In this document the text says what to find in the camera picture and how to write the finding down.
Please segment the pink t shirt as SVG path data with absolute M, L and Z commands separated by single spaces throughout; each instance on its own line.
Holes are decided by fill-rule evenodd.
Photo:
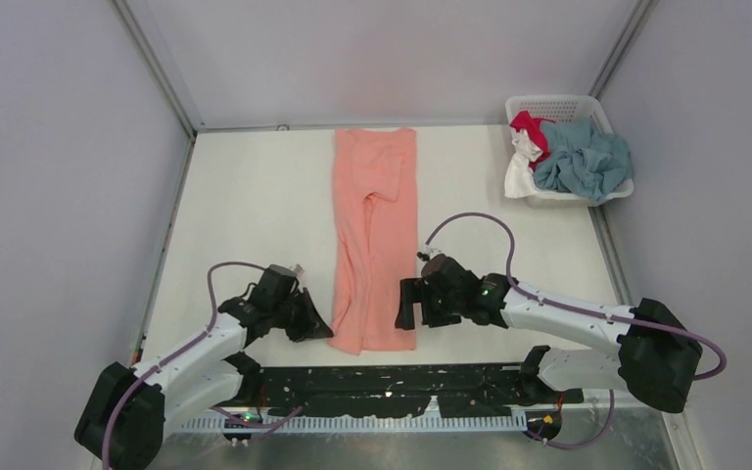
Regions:
M 400 283 L 414 276 L 418 247 L 417 134 L 338 129 L 332 168 L 337 262 L 329 343 L 354 355 L 402 352 Z

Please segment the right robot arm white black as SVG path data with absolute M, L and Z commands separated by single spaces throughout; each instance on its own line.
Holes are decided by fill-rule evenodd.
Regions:
M 531 348 L 520 366 L 521 388 L 531 400 L 570 390 L 612 390 L 681 413 L 703 354 L 697 337 L 658 301 L 610 306 L 551 297 L 503 274 L 479 277 L 445 255 L 429 258 L 420 276 L 400 281 L 396 328 L 414 330 L 417 308 L 430 328 L 467 319 L 578 344 L 575 350 Z

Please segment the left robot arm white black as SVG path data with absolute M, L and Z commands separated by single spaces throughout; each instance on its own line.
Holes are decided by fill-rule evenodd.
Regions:
M 333 337 L 299 273 L 272 264 L 234 298 L 210 298 L 205 328 L 163 355 L 99 375 L 74 431 L 106 469 L 145 469 L 164 441 L 200 413 L 237 400 L 261 406 L 259 364 L 245 349 L 273 329 L 293 343 Z

